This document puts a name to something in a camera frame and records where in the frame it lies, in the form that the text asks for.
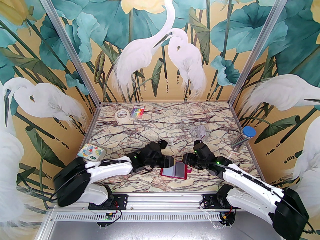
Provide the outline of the red leather card holder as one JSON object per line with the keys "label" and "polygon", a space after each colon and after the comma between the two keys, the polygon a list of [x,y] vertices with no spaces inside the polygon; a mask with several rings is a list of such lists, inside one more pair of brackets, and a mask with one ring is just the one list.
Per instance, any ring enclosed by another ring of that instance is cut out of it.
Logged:
{"label": "red leather card holder", "polygon": [[179,178],[179,177],[175,177],[175,164],[173,167],[170,168],[162,168],[160,175],[164,176],[164,177],[169,177],[169,178],[174,178],[174,179],[183,179],[186,180],[187,179],[187,175],[190,174],[192,172],[192,168],[191,169],[185,169],[185,177],[184,178]]}

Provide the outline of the clear plastic card box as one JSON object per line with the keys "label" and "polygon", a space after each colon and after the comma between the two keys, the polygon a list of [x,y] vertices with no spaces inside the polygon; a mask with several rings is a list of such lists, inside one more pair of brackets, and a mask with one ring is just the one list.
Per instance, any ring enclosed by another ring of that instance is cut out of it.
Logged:
{"label": "clear plastic card box", "polygon": [[190,130],[192,140],[203,140],[206,136],[206,129],[204,125],[194,126]]}

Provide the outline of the pack of coloured markers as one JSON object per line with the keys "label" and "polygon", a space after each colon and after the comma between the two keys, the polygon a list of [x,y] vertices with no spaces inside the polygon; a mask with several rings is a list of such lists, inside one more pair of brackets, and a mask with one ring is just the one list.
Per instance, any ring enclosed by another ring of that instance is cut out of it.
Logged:
{"label": "pack of coloured markers", "polygon": [[133,119],[142,119],[144,110],[144,105],[134,105],[130,117]]}

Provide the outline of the beige masking tape roll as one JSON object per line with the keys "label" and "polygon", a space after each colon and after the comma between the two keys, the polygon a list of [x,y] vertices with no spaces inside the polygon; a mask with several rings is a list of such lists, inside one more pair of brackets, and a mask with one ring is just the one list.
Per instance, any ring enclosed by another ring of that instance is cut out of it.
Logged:
{"label": "beige masking tape roll", "polygon": [[120,109],[115,112],[114,117],[118,123],[125,123],[130,120],[130,112],[127,109]]}

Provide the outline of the perforated metal strip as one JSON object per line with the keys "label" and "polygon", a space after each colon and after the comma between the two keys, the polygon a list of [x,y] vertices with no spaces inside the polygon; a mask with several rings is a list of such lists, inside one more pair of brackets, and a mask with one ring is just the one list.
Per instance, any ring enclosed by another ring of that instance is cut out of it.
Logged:
{"label": "perforated metal strip", "polygon": [[219,212],[123,212],[115,213],[112,220],[105,220],[106,212],[71,213],[59,212],[55,221],[66,222],[104,222],[110,223],[119,219],[119,222],[219,222]]}

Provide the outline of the clear tube with blue lid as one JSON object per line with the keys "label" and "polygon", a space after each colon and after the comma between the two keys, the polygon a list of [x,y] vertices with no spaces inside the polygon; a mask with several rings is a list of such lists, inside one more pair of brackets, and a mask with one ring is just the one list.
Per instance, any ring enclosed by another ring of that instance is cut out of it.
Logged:
{"label": "clear tube with blue lid", "polygon": [[238,133],[237,137],[231,142],[231,149],[234,151],[239,151],[243,145],[245,145],[248,140],[256,135],[256,130],[253,127],[245,126]]}

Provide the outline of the steel sheet tray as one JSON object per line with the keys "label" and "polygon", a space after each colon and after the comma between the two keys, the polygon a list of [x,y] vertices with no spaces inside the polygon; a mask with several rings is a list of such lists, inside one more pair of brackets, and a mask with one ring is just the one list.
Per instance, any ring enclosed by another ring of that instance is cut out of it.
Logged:
{"label": "steel sheet tray", "polygon": [[256,224],[215,229],[209,222],[55,222],[35,240],[284,240],[271,227]]}

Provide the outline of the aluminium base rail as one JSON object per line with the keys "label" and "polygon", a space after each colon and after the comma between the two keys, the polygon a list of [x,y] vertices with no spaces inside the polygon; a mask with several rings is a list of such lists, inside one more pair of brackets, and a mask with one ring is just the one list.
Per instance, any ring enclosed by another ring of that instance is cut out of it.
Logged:
{"label": "aluminium base rail", "polygon": [[[115,195],[123,195],[123,193],[114,193]],[[132,207],[133,204],[139,204],[143,207],[168,207],[168,206],[183,206],[186,207],[191,205],[191,203],[200,203],[200,198],[202,198],[201,193],[129,193],[127,194],[127,205],[126,209]],[[258,197],[253,197],[248,193],[239,191],[238,189],[233,188],[228,196],[227,201],[232,207],[244,209],[248,212],[263,211],[266,210],[267,213],[274,213],[276,210],[277,204],[281,202],[283,193],[280,196],[277,196],[274,192],[263,191],[262,195]],[[85,194],[84,197],[81,197],[79,200],[75,201],[75,197],[67,197],[66,201],[55,200],[52,202],[49,211],[54,209],[88,209],[89,200],[96,199],[89,194]]]}

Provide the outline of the black round bracket plate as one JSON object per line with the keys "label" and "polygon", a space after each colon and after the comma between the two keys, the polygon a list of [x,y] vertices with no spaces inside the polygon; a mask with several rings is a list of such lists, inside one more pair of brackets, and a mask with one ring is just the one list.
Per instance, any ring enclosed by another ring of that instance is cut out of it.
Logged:
{"label": "black round bracket plate", "polygon": [[229,211],[226,211],[226,212],[220,212],[220,213],[225,213],[225,215],[227,215],[227,220],[226,221],[221,221],[220,220],[220,223],[223,225],[223,226],[232,226],[232,224],[234,223],[235,221],[235,218],[236,218],[236,212],[237,212],[237,208],[236,207],[230,207],[230,210]]}

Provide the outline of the aluminium frame post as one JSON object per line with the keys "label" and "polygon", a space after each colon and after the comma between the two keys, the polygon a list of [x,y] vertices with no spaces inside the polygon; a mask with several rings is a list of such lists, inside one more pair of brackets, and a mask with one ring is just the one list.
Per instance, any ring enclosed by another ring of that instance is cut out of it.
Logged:
{"label": "aluminium frame post", "polygon": [[97,92],[95,88],[93,87],[87,72],[85,68],[83,67],[80,58],[78,54],[76,53],[76,50],[71,42],[71,39],[67,35],[65,28],[63,26],[63,23],[61,22],[57,11],[52,3],[51,0],[40,0],[42,6],[44,7],[48,17],[50,18],[57,34],[59,35],[61,42],[63,43],[63,46],[65,47],[65,50],[67,51],[68,55],[70,56],[71,61],[73,62],[76,70],[78,71],[80,77],[82,78],[84,84],[86,85],[93,102],[97,107],[99,107],[101,101],[97,95]]}
{"label": "aluminium frame post", "polygon": [[273,30],[277,20],[279,19],[279,16],[281,15],[281,12],[284,9],[287,1],[288,0],[275,0],[270,10],[270,13],[265,21],[265,24],[263,25],[262,30],[253,46],[253,49],[249,54],[249,57],[243,67],[243,70],[230,94],[230,97],[228,99],[228,104],[230,107],[232,107],[235,99],[239,95],[240,89],[244,85],[245,80],[249,75],[249,72],[253,64],[256,62],[258,56],[263,52],[263,48],[266,42],[268,41],[271,31]]}

